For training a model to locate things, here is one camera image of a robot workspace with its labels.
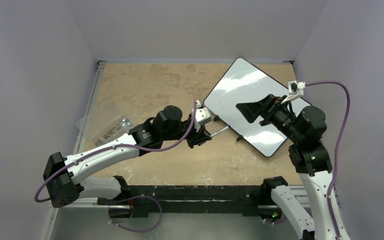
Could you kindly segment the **white whiteboard black frame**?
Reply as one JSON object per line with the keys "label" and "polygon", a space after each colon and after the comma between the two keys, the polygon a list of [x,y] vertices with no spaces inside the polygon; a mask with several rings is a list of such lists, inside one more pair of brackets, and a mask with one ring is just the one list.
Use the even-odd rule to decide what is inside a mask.
{"label": "white whiteboard black frame", "polygon": [[288,87],[273,74],[238,57],[205,97],[203,104],[263,156],[270,158],[286,142],[286,136],[272,124],[260,126],[261,117],[249,123],[236,105],[257,102],[269,94],[282,97],[288,93]]}

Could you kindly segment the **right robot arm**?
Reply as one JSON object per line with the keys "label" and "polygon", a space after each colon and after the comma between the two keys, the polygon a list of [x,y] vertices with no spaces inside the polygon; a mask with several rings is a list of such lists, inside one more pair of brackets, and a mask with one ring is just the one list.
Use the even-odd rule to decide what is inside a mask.
{"label": "right robot arm", "polygon": [[295,113],[291,101],[273,94],[260,101],[238,103],[236,108],[248,123],[262,117],[262,127],[273,125],[292,142],[289,158],[303,183],[310,212],[280,176],[264,179],[262,200],[280,208],[299,240],[349,240],[333,191],[331,158],[321,141],[327,129],[325,113],[312,105]]}

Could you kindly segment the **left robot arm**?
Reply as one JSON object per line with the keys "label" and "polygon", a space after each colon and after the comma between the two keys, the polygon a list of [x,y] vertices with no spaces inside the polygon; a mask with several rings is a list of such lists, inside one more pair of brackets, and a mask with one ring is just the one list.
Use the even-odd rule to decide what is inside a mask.
{"label": "left robot arm", "polygon": [[82,153],[51,154],[43,172],[44,182],[34,200],[49,201],[54,208],[68,206],[82,198],[100,198],[118,205],[126,203],[129,187],[122,176],[96,178],[93,174],[148,153],[168,151],[183,141],[193,148],[212,139],[205,125],[213,118],[198,101],[187,119],[182,117],[178,107],[169,105],[111,142]]}

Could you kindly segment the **blue whiteboard marker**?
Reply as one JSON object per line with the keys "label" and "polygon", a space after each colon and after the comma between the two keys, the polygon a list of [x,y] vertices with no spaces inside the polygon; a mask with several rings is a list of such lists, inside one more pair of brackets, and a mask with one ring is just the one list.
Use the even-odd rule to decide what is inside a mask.
{"label": "blue whiteboard marker", "polygon": [[230,126],[230,125],[227,125],[226,127],[224,127],[224,128],[222,128],[222,129],[220,129],[220,130],[218,130],[218,131],[212,133],[212,134],[210,135],[210,137],[211,137],[211,138],[214,138],[215,136],[217,136],[217,135],[223,133],[224,131],[226,131],[226,130],[228,130],[228,129],[230,129],[230,128],[231,128],[231,126]]}

